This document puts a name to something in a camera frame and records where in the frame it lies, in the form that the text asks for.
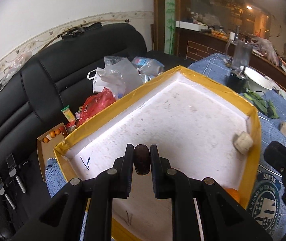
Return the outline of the large beige foam chunk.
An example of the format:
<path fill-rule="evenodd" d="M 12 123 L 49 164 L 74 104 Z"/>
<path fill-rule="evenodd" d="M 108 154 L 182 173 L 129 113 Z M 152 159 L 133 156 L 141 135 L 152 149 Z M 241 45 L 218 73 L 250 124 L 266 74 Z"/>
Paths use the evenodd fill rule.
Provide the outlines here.
<path fill-rule="evenodd" d="M 284 136 L 286 136 L 286 122 L 285 121 L 282 121 L 280 123 L 279 130 Z"/>

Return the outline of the cardboard box with oranges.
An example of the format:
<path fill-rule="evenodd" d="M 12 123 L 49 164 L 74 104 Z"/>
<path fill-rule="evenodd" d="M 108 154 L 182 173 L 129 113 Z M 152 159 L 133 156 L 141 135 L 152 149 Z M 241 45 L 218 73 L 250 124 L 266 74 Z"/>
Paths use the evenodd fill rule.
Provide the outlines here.
<path fill-rule="evenodd" d="M 60 123 L 55 127 L 51 128 L 46 133 L 42 134 L 37 138 L 36 146 L 37 146 L 37 156 L 38 156 L 38 164 L 40 167 L 40 172 L 42 176 L 42 181 L 46 182 L 46 165 L 47 160 L 50 158 L 55 158 L 53 149 L 54 147 L 66 137 L 66 134 L 62 134 L 59 128 L 63 127 L 64 130 L 65 125 Z"/>

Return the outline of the black box device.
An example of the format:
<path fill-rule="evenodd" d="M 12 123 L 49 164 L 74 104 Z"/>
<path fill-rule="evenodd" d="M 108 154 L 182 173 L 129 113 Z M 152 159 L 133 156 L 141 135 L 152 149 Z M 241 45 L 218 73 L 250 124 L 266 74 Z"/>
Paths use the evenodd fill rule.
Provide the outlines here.
<path fill-rule="evenodd" d="M 246 84 L 246 76 L 240 71 L 231 70 L 230 75 L 227 80 L 227 87 L 240 94 L 244 91 Z"/>

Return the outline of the clear glass pitcher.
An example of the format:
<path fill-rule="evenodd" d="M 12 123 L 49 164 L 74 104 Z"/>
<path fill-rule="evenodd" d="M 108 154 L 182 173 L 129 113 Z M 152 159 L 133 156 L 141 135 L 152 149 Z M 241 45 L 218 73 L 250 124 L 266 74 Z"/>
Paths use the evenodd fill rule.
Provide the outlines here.
<path fill-rule="evenodd" d="M 228 55 L 228 50 L 230 45 L 234 45 L 234 54 L 232 57 Z M 231 70 L 236 70 L 238 72 L 242 71 L 244 73 L 245 69 L 241 70 L 240 67 L 247 67 L 250 63 L 250 58 L 252 55 L 253 46 L 249 42 L 242 40 L 229 40 L 224 52 L 224 63 L 231 68 Z"/>

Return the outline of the white enamel basin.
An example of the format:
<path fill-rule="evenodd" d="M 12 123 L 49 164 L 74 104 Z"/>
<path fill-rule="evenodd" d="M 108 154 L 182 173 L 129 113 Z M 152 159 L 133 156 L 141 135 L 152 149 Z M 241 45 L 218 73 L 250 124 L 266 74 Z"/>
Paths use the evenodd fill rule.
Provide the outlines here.
<path fill-rule="evenodd" d="M 245 69 L 244 75 L 246 76 L 247 89 L 262 93 L 266 93 L 267 91 L 271 91 L 273 89 L 271 82 L 255 69 L 243 66 L 241 66 L 240 69 Z"/>

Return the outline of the green leaves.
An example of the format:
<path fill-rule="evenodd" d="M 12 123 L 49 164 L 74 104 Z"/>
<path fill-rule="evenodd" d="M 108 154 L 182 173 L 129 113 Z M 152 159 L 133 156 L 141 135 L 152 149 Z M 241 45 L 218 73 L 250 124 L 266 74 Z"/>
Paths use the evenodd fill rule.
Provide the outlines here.
<path fill-rule="evenodd" d="M 243 96 L 252 102 L 259 112 L 270 119 L 279 119 L 276 108 L 271 100 L 268 100 L 262 91 L 246 90 Z"/>

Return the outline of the orange mandarin in tray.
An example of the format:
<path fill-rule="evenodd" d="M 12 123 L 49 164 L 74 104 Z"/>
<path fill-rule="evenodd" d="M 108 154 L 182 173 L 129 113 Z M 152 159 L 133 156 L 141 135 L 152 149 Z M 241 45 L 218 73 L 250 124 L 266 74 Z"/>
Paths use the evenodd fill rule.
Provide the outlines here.
<path fill-rule="evenodd" d="M 236 189 L 233 188 L 225 188 L 225 191 L 237 202 L 240 202 L 240 194 Z"/>

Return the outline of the yellow-rimmed white foam tray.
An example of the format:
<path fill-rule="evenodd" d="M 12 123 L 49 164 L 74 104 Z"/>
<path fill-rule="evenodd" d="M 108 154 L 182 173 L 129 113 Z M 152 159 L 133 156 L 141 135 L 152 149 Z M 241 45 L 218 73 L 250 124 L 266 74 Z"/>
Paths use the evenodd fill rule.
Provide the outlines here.
<path fill-rule="evenodd" d="M 236 135 L 253 139 L 243 155 Z M 178 66 L 140 86 L 88 119 L 54 148 L 69 182 L 93 179 L 123 157 L 127 145 L 156 145 L 160 157 L 187 177 L 211 177 L 236 189 L 246 210 L 257 175 L 261 126 L 255 106 L 228 87 Z M 113 199 L 114 240 L 173 240 L 170 199 L 157 199 L 152 171 L 140 176 L 134 162 L 129 197 Z"/>

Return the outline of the black leather sofa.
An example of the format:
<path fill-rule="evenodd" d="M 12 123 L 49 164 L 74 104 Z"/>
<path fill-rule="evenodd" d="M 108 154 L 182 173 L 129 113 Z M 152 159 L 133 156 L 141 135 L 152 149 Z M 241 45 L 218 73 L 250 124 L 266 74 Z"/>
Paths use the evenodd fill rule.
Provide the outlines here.
<path fill-rule="evenodd" d="M 49 202 L 37 138 L 65 121 L 64 107 L 77 111 L 92 95 L 87 74 L 104 67 L 107 55 L 156 59 L 166 70 L 191 64 L 148 51 L 143 36 L 126 23 L 94 24 L 33 55 L 0 91 L 0 239 L 13 236 Z"/>

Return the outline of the pink plastic bag on counter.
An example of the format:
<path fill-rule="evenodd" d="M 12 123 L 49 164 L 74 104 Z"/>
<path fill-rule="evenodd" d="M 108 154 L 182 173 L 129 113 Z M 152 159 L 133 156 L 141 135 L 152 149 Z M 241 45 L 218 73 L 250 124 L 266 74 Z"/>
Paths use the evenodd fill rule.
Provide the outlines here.
<path fill-rule="evenodd" d="M 267 60 L 269 60 L 276 66 L 279 65 L 278 54 L 276 53 L 272 42 L 265 38 L 253 37 L 251 38 L 251 44 L 258 52 L 260 52 L 264 57 L 266 57 Z"/>

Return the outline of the red plastic bag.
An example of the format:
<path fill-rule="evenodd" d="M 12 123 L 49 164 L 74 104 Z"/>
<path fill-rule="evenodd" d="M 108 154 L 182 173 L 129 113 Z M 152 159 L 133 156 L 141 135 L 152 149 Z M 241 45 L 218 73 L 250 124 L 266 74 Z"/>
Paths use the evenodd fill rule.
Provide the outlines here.
<path fill-rule="evenodd" d="M 82 111 L 80 112 L 80 119 L 77 122 L 77 127 L 102 110 L 106 109 L 106 107 L 110 106 L 114 102 L 116 102 L 116 100 L 111 90 L 108 88 L 104 88 L 100 93 L 87 98 L 83 104 Z"/>

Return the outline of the dark red jujube fruit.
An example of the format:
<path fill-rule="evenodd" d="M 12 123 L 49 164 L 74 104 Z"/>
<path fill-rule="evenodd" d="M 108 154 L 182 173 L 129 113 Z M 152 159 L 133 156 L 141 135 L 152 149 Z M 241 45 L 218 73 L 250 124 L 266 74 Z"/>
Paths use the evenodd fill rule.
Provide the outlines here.
<path fill-rule="evenodd" d="M 150 150 L 146 145 L 138 144 L 134 148 L 133 162 L 135 171 L 138 175 L 144 176 L 150 172 L 151 155 Z"/>

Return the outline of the grey plastic bag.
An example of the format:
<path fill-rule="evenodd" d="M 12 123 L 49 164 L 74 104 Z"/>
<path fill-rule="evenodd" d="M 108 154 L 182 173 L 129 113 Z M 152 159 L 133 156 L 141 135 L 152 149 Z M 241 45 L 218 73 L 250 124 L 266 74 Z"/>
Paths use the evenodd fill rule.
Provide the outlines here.
<path fill-rule="evenodd" d="M 92 90 L 100 93 L 109 89 L 119 99 L 165 72 L 164 65 L 145 57 L 129 60 L 125 57 L 104 57 L 104 68 L 97 67 L 88 72 L 87 79 L 93 81 Z"/>

